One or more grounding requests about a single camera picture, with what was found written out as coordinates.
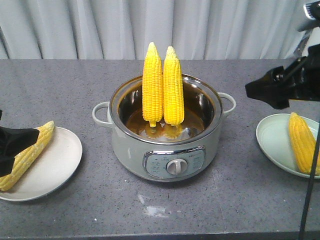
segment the pot handle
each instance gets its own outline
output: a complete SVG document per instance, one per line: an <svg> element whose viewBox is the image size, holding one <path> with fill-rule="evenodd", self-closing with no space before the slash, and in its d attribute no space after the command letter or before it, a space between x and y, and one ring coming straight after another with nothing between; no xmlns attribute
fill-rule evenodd
<svg viewBox="0 0 320 240"><path fill-rule="evenodd" d="M101 102L98 105L96 105L92 110L92 118L93 118L94 122L96 124L98 124L99 126L102 126L102 127L105 127L105 128L112 128L113 125L114 125L109 119L109 104L110 104L109 101ZM101 121L96 117L96 113L100 109L107 109L107 115L106 115L106 120L107 121Z"/></svg>
<svg viewBox="0 0 320 240"><path fill-rule="evenodd" d="M220 96L220 98L224 98L229 100L232 103L232 108L227 110L227 111L223 111L223 116L228 117L236 108L237 103L236 100L229 94L224 93L224 92L218 92L218 95Z"/></svg>

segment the cooking pot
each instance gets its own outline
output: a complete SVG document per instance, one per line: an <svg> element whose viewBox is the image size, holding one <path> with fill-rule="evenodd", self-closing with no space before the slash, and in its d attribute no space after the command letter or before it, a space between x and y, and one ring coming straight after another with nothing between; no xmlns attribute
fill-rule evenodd
<svg viewBox="0 0 320 240"><path fill-rule="evenodd" d="M156 182L176 182L204 170L214 159L223 120L236 107L229 94L216 92L200 79L182 75L184 121L178 126L163 120L151 128L142 116L142 76L122 84L92 110L96 124L112 129L112 148L124 167ZM232 103L224 110L222 99ZM106 121L96 117L106 109Z"/></svg>

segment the pot rim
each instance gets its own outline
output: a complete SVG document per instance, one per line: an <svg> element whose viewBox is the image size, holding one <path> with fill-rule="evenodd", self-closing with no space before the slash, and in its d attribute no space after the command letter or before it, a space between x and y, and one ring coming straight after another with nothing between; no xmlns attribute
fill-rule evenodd
<svg viewBox="0 0 320 240"><path fill-rule="evenodd" d="M140 135L129 130L119 117L119 114L118 114L119 104L120 104L121 100L124 98L125 93L127 93L130 90L130 85L132 85L135 82L142 81L142 75L134 77L131 80L121 84L114 91L114 93L111 97L110 106L109 106L109 113L110 113L110 116L111 116L111 119L112 119L114 125L116 127L118 127L121 131L123 131L129 137L132 137L138 141L141 141L144 143L149 143L149 144L166 145L166 146L189 144L189 143L201 140L204 137L206 137L207 135L209 135L210 133L212 133L220 125L220 123L223 120L224 109L223 109L223 102L221 100L221 97L219 96L219 94L216 90L214 90L210 85L203 82L199 78L196 78L196 77L188 75L188 74L182 74L181 76L182 76L183 80L185 80L185 81L189 80L189 81L186 81L187 83L190 83L190 80L192 80L192 81L194 81L195 84L197 84L199 86L203 86L205 89L210 91L210 92L207 92L207 91L205 92L206 96L207 97L212 96L215 98L215 99L212 99L212 97L209 98L210 101L212 101L212 103L213 103L213 107L215 108L213 119L211 120L210 124L202 132L200 132L199 134L197 134L191 138L188 138L188 139L171 142L171 141L157 141L157 140L153 140L153 139L143 138Z"/></svg>

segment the control panel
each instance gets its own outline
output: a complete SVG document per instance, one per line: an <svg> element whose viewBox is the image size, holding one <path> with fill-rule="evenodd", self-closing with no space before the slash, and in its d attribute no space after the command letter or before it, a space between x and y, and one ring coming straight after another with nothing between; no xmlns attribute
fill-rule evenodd
<svg viewBox="0 0 320 240"><path fill-rule="evenodd" d="M205 146L179 151L148 151L143 157L145 170L153 177L169 179L187 176L201 169Z"/></svg>

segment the cooking liquid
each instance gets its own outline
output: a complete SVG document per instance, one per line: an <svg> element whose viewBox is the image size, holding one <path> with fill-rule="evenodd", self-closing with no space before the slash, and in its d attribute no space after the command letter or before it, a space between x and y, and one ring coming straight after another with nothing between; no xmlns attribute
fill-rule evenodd
<svg viewBox="0 0 320 240"><path fill-rule="evenodd" d="M161 142L176 142L190 139L205 129L201 118L186 107L184 108L184 121L177 126L166 124L162 118L160 122L156 123L156 127L150 127L149 122L143 118L142 109L133 112L125 126L145 139Z"/></svg>

